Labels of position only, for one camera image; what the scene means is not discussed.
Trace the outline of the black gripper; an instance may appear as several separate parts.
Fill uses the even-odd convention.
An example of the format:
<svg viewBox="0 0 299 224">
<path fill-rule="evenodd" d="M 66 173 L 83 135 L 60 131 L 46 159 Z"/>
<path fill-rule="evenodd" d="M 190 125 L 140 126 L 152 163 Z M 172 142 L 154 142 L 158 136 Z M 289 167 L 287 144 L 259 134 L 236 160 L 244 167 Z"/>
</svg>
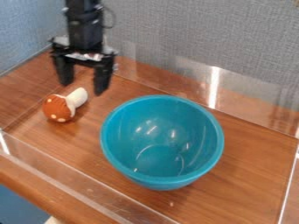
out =
<svg viewBox="0 0 299 224">
<path fill-rule="evenodd" d="M 66 0 L 63 14 L 67 21 L 67 34 L 51 39 L 51 56 L 59 82 L 68 86 L 74 82 L 74 64 L 87 63 L 94 67 L 94 90 L 102 95 L 110 87 L 116 51 L 107 46 L 104 13 L 115 13 L 102 0 Z"/>
</svg>

